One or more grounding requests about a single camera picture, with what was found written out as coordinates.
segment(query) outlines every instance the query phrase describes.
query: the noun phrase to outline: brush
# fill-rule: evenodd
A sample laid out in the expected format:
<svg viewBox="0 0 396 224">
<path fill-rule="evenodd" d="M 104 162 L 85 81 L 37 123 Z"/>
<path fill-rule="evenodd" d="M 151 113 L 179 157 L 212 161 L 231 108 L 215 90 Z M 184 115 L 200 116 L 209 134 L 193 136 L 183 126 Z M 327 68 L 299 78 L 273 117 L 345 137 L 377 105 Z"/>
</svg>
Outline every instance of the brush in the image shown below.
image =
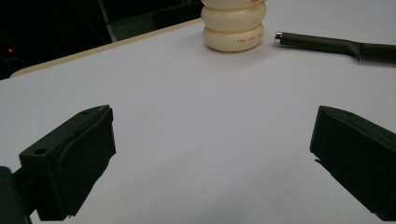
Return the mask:
<svg viewBox="0 0 396 224">
<path fill-rule="evenodd" d="M 350 55 L 359 62 L 396 64 L 396 46 L 276 32 L 276 44 Z"/>
</svg>

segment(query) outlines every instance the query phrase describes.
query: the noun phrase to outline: white surface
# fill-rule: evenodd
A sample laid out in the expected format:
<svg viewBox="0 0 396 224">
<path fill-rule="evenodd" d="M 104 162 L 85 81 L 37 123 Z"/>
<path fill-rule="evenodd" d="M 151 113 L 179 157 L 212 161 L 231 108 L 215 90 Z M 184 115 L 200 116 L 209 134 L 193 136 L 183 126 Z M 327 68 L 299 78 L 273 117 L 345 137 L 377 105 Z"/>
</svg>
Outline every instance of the white surface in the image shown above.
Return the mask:
<svg viewBox="0 0 396 224">
<path fill-rule="evenodd" d="M 272 39 L 396 44 L 396 1 L 266 4 L 264 41 L 250 51 L 213 51 L 196 24 L 1 81 L 0 164 L 16 171 L 34 141 L 109 104 L 118 153 L 64 223 L 382 223 L 314 162 L 309 143 L 319 105 L 396 132 L 396 69 Z"/>
</svg>

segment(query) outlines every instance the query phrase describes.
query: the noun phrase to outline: brush bristles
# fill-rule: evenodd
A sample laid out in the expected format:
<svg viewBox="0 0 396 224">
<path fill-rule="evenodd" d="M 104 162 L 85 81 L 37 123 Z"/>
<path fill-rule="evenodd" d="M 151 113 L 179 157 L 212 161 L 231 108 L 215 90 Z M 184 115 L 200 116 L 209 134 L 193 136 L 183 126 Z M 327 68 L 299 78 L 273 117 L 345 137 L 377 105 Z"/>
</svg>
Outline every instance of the brush bristles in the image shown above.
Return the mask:
<svg viewBox="0 0 396 224">
<path fill-rule="evenodd" d="M 396 64 L 396 46 L 379 44 L 362 44 L 359 61 L 369 63 Z"/>
</svg>

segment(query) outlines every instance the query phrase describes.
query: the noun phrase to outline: dark background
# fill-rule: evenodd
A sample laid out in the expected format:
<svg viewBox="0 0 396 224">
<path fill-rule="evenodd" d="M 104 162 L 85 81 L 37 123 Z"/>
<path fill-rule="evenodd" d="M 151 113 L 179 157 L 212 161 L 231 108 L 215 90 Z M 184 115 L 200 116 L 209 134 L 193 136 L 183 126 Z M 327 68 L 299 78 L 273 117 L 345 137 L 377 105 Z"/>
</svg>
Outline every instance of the dark background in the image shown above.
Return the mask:
<svg viewBox="0 0 396 224">
<path fill-rule="evenodd" d="M 102 1 L 111 21 L 158 11 L 153 19 L 159 29 L 200 17 L 200 1 L 188 1 L 195 4 L 188 10 L 186 2 Z M 0 79 L 23 67 L 111 43 L 106 23 L 98 0 L 0 0 Z"/>
</svg>

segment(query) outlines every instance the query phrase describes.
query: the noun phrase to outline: stacked container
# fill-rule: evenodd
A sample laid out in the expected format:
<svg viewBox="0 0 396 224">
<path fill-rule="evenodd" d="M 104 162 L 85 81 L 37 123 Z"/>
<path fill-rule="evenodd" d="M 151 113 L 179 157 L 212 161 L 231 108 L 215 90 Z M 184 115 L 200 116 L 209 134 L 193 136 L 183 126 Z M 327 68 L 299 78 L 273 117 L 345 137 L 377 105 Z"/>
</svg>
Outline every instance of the stacked container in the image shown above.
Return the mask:
<svg viewBox="0 0 396 224">
<path fill-rule="evenodd" d="M 202 0 L 206 44 L 220 51 L 251 49 L 262 41 L 266 6 L 262 0 Z"/>
</svg>

